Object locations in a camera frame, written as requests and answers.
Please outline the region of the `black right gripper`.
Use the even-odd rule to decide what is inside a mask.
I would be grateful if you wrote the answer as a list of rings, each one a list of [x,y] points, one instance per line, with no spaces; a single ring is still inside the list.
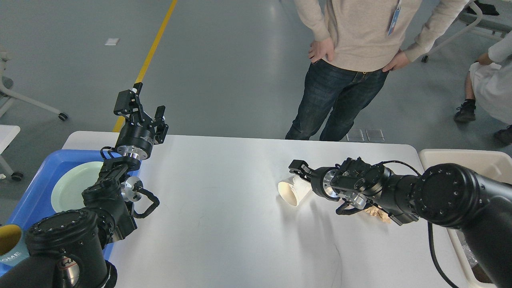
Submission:
[[[322,166],[312,169],[305,160],[294,159],[289,165],[289,172],[300,177],[300,179],[311,183],[312,191],[325,199],[340,199],[331,187],[331,180],[338,171],[333,166]]]

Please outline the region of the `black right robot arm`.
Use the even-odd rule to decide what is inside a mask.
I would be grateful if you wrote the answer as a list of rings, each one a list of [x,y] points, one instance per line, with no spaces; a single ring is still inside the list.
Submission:
[[[510,184],[454,163],[431,166],[422,175],[397,175],[385,162],[370,165],[361,158],[347,158],[342,164],[315,170],[295,159],[289,170],[309,182],[316,195],[342,200],[338,215],[375,207],[398,225],[419,218],[428,221],[430,255],[450,286],[455,284],[441,270],[435,255],[434,224],[461,231],[491,281],[498,288],[512,285]]]

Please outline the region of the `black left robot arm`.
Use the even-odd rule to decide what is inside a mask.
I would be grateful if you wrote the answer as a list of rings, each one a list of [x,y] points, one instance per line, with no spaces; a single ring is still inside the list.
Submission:
[[[1,277],[2,288],[113,288],[118,273],[104,248],[136,230],[159,199],[130,173],[149,159],[168,132],[165,106],[154,117],[140,102],[142,82],[118,94],[113,113],[125,118],[115,146],[100,149],[103,165],[82,192],[84,208],[58,212],[26,231],[28,257]]]

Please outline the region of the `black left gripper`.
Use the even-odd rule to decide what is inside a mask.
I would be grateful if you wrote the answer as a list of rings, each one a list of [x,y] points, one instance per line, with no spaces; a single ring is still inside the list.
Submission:
[[[157,107],[152,121],[140,102],[142,86],[142,82],[137,82],[132,89],[119,92],[113,110],[114,115],[126,119],[114,151],[138,160],[149,159],[154,144],[162,144],[168,134],[168,124],[164,116],[165,106]]]

